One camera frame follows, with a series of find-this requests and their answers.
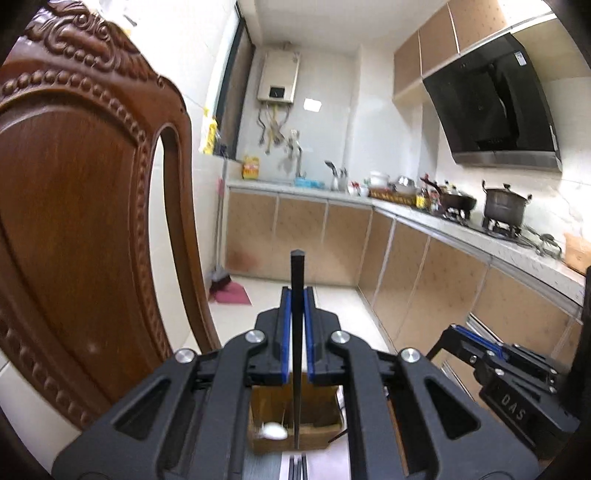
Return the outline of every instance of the das logo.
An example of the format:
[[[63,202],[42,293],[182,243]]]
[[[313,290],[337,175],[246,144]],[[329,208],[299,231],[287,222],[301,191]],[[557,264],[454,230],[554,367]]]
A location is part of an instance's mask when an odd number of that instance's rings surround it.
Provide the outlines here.
[[[511,396],[506,394],[501,400],[501,404],[505,407],[505,410],[510,413],[513,418],[517,421],[523,420],[526,411],[521,408],[516,401],[511,400]]]

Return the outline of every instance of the metal screw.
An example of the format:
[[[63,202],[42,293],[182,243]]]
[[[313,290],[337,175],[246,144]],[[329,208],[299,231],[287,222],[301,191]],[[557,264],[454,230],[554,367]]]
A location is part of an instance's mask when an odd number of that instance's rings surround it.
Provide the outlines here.
[[[340,343],[342,345],[343,343],[347,343],[349,340],[351,340],[351,335],[349,335],[347,332],[344,332],[343,330],[336,330],[332,333],[332,335],[330,335],[330,339],[334,343]]]
[[[174,354],[174,359],[180,364],[188,364],[195,358],[195,352],[190,348],[181,348]]]
[[[405,362],[413,364],[414,362],[418,362],[418,359],[421,358],[421,353],[414,348],[405,348],[400,353],[400,356],[402,357],[402,360],[404,360]]]
[[[261,343],[265,339],[265,334],[260,330],[250,330],[244,337],[248,343]]]

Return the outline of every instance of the pink mat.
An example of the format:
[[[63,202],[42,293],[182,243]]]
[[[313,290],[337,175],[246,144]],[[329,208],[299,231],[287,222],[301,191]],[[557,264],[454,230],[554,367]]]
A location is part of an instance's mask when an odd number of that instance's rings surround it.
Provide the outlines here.
[[[251,299],[244,287],[235,281],[231,281],[221,290],[212,294],[214,300],[218,303],[234,303],[240,305],[252,305]]]

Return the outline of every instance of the broom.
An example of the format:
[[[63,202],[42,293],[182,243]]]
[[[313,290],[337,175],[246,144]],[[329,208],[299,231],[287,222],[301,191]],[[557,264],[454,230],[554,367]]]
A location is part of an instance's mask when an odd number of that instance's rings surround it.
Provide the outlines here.
[[[224,155],[222,178],[217,181],[217,219],[216,219],[216,266],[211,273],[212,285],[209,287],[209,294],[214,295],[215,292],[226,287],[232,279],[230,274],[222,267],[220,263],[220,252],[222,250],[222,214],[223,201],[226,190],[226,175],[228,173],[228,158]]]

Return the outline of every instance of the cardboard box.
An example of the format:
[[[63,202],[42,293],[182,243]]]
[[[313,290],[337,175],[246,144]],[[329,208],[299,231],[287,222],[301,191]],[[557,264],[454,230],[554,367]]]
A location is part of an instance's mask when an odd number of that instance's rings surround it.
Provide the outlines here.
[[[343,430],[343,417],[336,398],[337,387],[314,387],[306,374],[301,385],[300,450],[327,448],[329,440]],[[287,427],[285,440],[260,438],[263,423],[274,421]],[[293,430],[293,385],[253,387],[251,422],[248,428],[252,450],[256,455],[295,450]]]

